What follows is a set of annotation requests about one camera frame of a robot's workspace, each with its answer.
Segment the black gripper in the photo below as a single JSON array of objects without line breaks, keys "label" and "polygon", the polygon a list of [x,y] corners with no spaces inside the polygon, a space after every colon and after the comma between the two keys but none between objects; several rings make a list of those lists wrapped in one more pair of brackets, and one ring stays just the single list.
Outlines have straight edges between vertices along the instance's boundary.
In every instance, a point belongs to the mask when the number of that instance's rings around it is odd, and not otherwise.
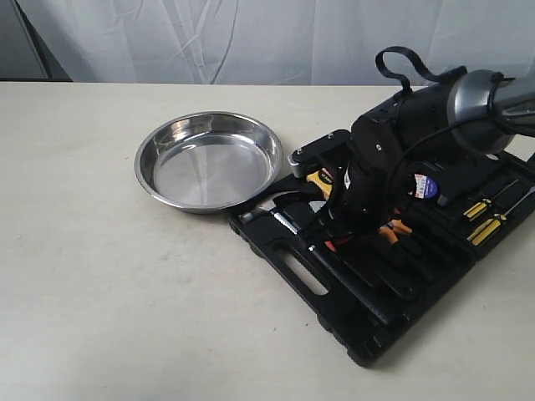
[{"label": "black gripper", "polygon": [[333,244],[374,234],[388,222],[413,187],[414,163],[466,156],[446,116],[449,94],[466,73],[459,67],[424,89],[401,89],[353,122],[347,141],[350,156],[334,174],[327,203]]}]

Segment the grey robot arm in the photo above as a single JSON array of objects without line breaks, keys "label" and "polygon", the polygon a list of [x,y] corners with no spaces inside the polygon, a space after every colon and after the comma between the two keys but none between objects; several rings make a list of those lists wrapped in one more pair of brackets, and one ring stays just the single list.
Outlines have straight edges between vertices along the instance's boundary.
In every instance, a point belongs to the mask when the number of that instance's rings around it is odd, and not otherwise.
[{"label": "grey robot arm", "polygon": [[404,211],[420,162],[449,163],[504,150],[534,134],[534,83],[460,67],[403,88],[353,122],[350,153],[328,201],[330,216],[357,236]]}]

